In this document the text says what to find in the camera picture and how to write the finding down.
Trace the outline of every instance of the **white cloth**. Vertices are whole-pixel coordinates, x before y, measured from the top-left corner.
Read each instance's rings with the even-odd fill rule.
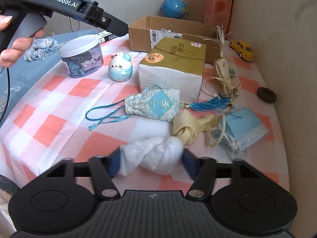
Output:
[[[159,175],[170,175],[181,160],[183,144],[173,136],[154,136],[121,146],[120,151],[122,176],[133,172],[138,165]]]

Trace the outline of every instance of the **brown ring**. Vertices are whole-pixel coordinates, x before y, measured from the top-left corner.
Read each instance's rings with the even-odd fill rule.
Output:
[[[269,104],[274,103],[277,99],[276,94],[266,87],[259,87],[256,94],[259,97],[259,99]]]

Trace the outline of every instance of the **white lid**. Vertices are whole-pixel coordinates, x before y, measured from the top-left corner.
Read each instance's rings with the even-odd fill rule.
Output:
[[[62,45],[59,54],[63,58],[72,57],[87,52],[98,44],[99,38],[97,35],[81,36]]]

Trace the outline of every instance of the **yellow toy car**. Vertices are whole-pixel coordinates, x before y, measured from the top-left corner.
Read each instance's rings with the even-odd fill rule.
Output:
[[[255,56],[250,45],[242,40],[232,41],[229,46],[237,52],[240,58],[253,62]]]

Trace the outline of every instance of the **human hand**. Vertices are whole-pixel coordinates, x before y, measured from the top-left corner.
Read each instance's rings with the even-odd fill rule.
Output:
[[[12,16],[0,15],[0,31],[9,26]],[[35,33],[35,38],[40,38],[44,34],[44,29],[40,29]],[[0,65],[9,68],[16,63],[16,61],[28,50],[33,44],[33,37],[18,38],[14,41],[11,49],[3,50],[0,54]]]

